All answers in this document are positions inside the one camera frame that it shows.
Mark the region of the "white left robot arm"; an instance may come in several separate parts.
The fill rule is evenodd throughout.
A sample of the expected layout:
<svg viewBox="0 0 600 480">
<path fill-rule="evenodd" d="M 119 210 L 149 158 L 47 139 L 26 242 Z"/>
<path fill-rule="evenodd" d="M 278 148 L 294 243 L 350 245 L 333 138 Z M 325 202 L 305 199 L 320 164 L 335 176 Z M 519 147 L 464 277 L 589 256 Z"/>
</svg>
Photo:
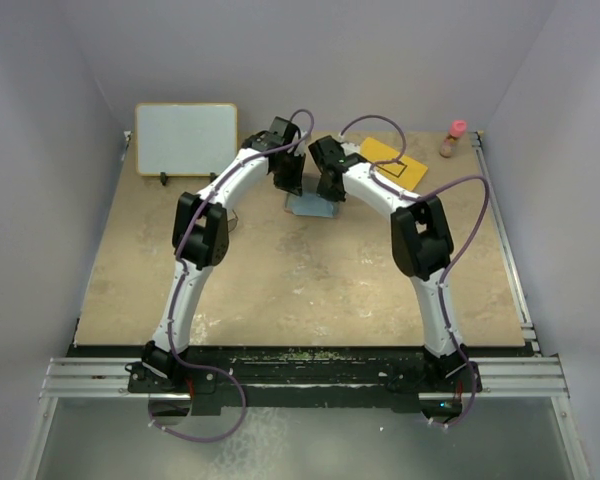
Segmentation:
<svg viewBox="0 0 600 480">
<path fill-rule="evenodd" d="M 269 129 L 248 137 L 235 159 L 208 186 L 178 199 L 172 235 L 173 284 L 159 326 L 141 356 L 151 381 L 162 391 L 174 392 L 185 382 L 183 354 L 190 345 L 195 310 L 210 274 L 228 252 L 229 212 L 268 174 L 300 176 L 310 135 L 310 129 L 301 130 L 277 117 Z"/>
</svg>

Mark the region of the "yellow framed whiteboard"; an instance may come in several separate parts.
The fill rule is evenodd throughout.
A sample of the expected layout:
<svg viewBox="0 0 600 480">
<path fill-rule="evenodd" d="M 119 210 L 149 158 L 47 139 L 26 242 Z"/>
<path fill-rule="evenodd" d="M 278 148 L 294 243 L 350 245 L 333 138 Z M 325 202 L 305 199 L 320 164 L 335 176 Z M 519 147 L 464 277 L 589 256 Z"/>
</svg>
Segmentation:
<svg viewBox="0 0 600 480">
<path fill-rule="evenodd" d="M 232 103 L 139 103 L 136 172 L 147 177 L 220 173 L 236 155 L 237 124 Z"/>
</svg>

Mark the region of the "yellow book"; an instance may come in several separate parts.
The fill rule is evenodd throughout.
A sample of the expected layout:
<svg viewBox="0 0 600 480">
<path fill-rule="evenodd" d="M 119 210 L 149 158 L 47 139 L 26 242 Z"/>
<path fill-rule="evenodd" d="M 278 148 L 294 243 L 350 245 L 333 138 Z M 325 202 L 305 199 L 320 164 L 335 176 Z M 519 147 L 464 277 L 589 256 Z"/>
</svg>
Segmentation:
<svg viewBox="0 0 600 480">
<path fill-rule="evenodd" d="M 398 151 L 374 138 L 368 137 L 361 143 L 360 153 L 378 165 L 380 174 L 406 190 L 414 191 L 428 171 L 426 165 L 407 155 L 392 162 Z"/>
</svg>

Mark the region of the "pink glasses case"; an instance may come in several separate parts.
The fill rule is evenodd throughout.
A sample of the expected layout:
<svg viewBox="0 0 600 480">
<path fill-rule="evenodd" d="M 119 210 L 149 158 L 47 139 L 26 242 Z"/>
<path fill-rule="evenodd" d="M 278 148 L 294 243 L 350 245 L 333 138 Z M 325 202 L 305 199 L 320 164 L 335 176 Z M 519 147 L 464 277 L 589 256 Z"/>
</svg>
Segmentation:
<svg viewBox="0 0 600 480">
<path fill-rule="evenodd" d="M 319 178 L 315 175 L 302 177 L 302 194 L 300 196 L 288 193 L 284 210 L 295 216 L 336 218 L 339 213 L 339 204 L 326 200 L 318 195 L 317 187 Z"/>
</svg>

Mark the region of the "metal frame sunglasses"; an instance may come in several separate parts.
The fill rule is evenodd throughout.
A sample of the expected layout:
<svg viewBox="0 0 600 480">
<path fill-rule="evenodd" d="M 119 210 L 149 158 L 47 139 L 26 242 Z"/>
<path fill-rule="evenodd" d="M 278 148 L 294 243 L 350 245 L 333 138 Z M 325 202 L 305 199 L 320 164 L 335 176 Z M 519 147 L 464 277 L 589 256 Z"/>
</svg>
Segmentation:
<svg viewBox="0 0 600 480">
<path fill-rule="evenodd" d="M 236 227 L 238 226 L 238 222 L 239 222 L 239 217 L 237 215 L 237 212 L 235 210 L 232 210 L 230 215 L 228 216 L 228 221 L 227 221 L 227 225 L 228 225 L 228 231 L 232 232 L 236 229 Z"/>
</svg>

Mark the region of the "pink capped small bottle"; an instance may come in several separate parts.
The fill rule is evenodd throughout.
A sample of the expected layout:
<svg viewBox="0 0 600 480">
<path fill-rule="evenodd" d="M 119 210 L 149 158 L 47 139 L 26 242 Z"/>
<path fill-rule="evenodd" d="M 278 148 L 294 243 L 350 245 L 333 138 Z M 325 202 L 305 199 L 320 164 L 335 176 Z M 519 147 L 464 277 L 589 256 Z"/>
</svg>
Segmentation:
<svg viewBox="0 0 600 480">
<path fill-rule="evenodd" d="M 454 120 L 446 134 L 445 139 L 440 145 L 439 154 L 444 158 L 450 158 L 454 155 L 459 140 L 467 131 L 467 122 L 465 120 Z"/>
</svg>

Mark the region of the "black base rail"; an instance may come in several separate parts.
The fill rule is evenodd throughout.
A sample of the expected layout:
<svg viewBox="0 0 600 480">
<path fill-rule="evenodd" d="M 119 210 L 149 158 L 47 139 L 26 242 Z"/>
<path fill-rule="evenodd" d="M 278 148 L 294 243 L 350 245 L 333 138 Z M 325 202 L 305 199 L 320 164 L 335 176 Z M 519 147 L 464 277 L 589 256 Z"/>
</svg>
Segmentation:
<svg viewBox="0 0 600 480">
<path fill-rule="evenodd" d="M 138 347 L 79 347 L 54 361 L 55 392 L 146 398 L 160 417 L 218 415 L 225 408 L 389 409 L 454 419 L 472 392 L 525 394 L 547 375 L 532 343 L 474 347 L 464 372 L 437 375 L 421 347 L 192 346 L 169 380 L 141 363 Z"/>
</svg>

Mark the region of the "blue cleaning cloth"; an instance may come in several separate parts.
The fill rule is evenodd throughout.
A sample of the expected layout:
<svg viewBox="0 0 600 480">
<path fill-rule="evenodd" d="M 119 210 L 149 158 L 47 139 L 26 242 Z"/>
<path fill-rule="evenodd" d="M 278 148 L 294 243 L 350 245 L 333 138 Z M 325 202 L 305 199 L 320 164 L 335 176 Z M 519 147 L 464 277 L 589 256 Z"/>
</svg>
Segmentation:
<svg viewBox="0 0 600 480">
<path fill-rule="evenodd" d="M 337 214 L 337 205 L 319 196 L 293 196 L 288 209 L 296 216 L 333 218 Z"/>
</svg>

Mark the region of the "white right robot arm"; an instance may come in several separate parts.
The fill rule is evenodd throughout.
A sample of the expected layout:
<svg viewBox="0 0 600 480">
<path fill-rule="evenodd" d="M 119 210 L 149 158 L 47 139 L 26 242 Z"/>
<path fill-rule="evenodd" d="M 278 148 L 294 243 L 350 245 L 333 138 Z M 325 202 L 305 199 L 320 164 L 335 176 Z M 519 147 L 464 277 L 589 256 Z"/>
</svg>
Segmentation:
<svg viewBox="0 0 600 480">
<path fill-rule="evenodd" d="M 420 197 L 383 179 L 374 164 L 331 136 L 311 143 L 309 152 L 320 172 L 319 196 L 343 202 L 351 195 L 388 219 L 392 258 L 410 279 L 419 305 L 429 361 L 426 383 L 447 391 L 464 372 L 466 382 L 476 388 L 477 372 L 452 312 L 445 278 L 454 244 L 441 200 Z"/>
</svg>

